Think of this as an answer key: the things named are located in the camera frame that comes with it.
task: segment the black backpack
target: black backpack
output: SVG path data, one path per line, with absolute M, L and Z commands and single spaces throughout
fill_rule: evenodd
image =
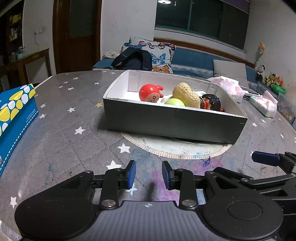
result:
M 111 65 L 117 70 L 132 69 L 151 71 L 152 57 L 146 50 L 129 47 L 117 56 Z

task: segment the panda plush toy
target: panda plush toy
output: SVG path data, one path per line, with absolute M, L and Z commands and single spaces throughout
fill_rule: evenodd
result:
M 256 80 L 262 81 L 264 83 L 266 76 L 267 75 L 265 74 L 265 66 L 263 64 L 259 65 L 257 69 Z

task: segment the gray box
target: gray box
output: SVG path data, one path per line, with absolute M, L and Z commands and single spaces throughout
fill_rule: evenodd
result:
M 161 93 L 171 95 L 181 82 L 194 91 L 215 94 L 225 112 L 139 99 L 139 90 L 145 84 L 161 85 Z M 117 131 L 234 144 L 248 120 L 243 109 L 220 86 L 159 72 L 123 72 L 106 90 L 103 101 L 108 128 Z

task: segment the door frame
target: door frame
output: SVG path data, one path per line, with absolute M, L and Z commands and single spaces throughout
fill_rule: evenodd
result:
M 61 4 L 63 0 L 54 0 L 54 8 L 52 15 L 52 38 L 53 38 L 53 50 L 54 50 L 54 63 L 56 67 L 56 73 L 61 73 L 61 63 L 59 60 L 59 35 L 58 35 L 58 14 L 61 9 Z M 98 1 L 98 7 L 96 10 L 96 61 L 101 60 L 101 12 L 102 12 L 102 0 Z

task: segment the ceiling light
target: ceiling light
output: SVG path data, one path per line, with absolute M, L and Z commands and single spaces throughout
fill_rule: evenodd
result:
M 170 0 L 158 0 L 159 3 L 163 4 L 171 4 L 172 2 Z

